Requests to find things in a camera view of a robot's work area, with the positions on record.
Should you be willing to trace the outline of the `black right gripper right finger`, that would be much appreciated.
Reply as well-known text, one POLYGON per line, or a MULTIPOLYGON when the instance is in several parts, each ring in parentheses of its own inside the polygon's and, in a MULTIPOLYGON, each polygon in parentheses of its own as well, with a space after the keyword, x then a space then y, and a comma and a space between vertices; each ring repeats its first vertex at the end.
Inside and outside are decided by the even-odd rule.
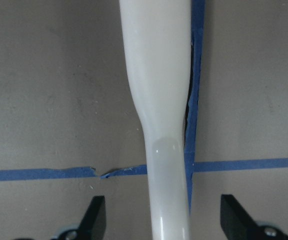
POLYGON ((232 194, 220 197, 220 226, 228 240, 288 240, 272 225, 259 225, 232 194))

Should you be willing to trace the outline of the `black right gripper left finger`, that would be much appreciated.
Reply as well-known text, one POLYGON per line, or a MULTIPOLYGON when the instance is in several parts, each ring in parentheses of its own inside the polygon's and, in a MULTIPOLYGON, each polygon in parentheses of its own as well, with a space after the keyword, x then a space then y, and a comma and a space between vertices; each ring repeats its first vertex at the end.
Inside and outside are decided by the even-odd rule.
POLYGON ((54 240, 103 240, 106 232, 106 200, 94 196, 78 227, 62 231, 54 240))

